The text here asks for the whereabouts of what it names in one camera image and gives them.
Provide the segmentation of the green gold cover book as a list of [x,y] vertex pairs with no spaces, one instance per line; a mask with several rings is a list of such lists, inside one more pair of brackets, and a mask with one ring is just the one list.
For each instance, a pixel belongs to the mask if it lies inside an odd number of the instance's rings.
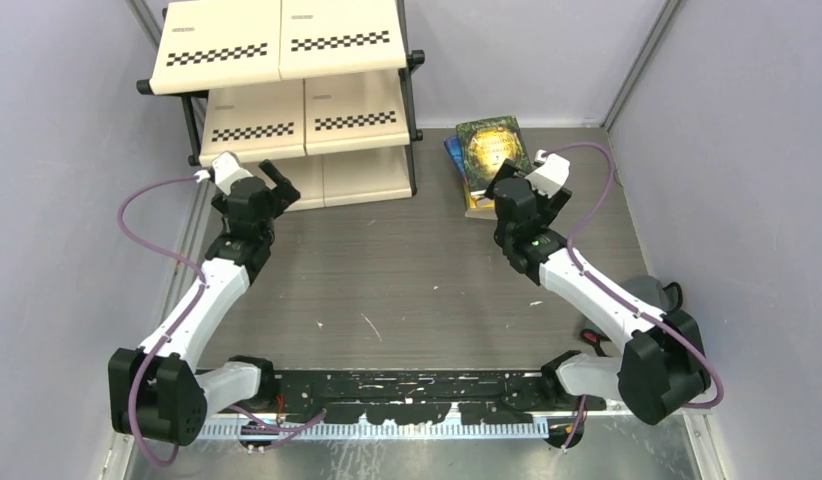
[[529,171],[531,158],[514,115],[468,121],[456,125],[469,192],[482,197],[506,160]]

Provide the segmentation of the blue Jane Eyre book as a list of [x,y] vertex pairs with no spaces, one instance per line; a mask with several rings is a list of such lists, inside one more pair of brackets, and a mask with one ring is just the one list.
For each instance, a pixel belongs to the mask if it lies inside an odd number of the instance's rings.
[[463,151],[457,135],[452,135],[444,140],[444,146],[449,154],[457,173],[465,186],[468,185],[468,179],[465,171],[465,162],[463,159]]

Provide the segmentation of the cream three-tier shelf rack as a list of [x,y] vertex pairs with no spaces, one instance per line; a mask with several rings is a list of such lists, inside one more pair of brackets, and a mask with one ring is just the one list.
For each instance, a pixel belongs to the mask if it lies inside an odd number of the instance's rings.
[[188,163],[272,162],[298,209],[399,200],[417,192],[410,47],[401,1],[175,1],[139,93],[174,97]]

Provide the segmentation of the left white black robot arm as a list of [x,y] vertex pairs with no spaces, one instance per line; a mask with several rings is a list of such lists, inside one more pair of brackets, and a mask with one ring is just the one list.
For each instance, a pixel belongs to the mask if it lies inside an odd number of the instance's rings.
[[254,175],[225,152],[192,179],[218,189],[212,205],[223,231],[202,263],[183,259],[194,283],[164,322],[139,346],[119,348],[108,362],[112,427],[137,438],[191,444],[205,421],[242,402],[256,413],[279,397],[271,361],[235,356],[200,373],[198,361],[227,312],[271,256],[274,222],[301,194],[269,160]]

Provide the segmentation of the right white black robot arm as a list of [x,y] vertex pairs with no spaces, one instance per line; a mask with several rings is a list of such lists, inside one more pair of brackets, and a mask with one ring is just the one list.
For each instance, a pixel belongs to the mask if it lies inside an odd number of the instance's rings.
[[564,411],[581,395],[617,400],[655,425],[697,397],[722,391],[708,366],[696,320],[665,312],[610,280],[551,228],[571,193],[567,160],[530,173],[505,161],[484,195],[495,204],[494,241],[511,267],[574,306],[619,350],[617,357],[567,354],[542,384],[545,403]]

